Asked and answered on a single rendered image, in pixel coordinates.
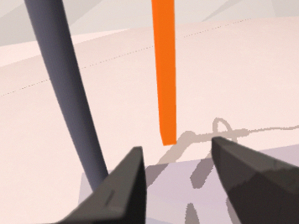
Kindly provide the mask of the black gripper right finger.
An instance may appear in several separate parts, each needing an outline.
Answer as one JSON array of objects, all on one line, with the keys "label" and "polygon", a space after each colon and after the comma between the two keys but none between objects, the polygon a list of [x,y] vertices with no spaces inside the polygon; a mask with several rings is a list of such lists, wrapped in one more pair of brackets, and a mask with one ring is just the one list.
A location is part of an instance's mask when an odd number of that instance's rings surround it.
[{"label": "black gripper right finger", "polygon": [[299,224],[299,167],[221,136],[211,157],[241,224]]}]

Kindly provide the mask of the orange handle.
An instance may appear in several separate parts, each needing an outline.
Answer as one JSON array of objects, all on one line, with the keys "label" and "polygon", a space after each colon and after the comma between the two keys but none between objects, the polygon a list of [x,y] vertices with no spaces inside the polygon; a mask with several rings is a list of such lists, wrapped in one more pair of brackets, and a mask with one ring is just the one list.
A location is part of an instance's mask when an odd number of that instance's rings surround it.
[{"label": "orange handle", "polygon": [[174,0],[152,0],[160,135],[176,144],[176,38]]}]

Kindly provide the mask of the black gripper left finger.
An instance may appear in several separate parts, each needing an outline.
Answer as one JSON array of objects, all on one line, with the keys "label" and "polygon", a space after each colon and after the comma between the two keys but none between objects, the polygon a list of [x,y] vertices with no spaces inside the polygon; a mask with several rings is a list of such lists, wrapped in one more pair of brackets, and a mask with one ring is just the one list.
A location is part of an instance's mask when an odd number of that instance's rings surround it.
[{"label": "black gripper left finger", "polygon": [[146,201],[143,148],[138,146],[80,205],[49,224],[145,224]]}]

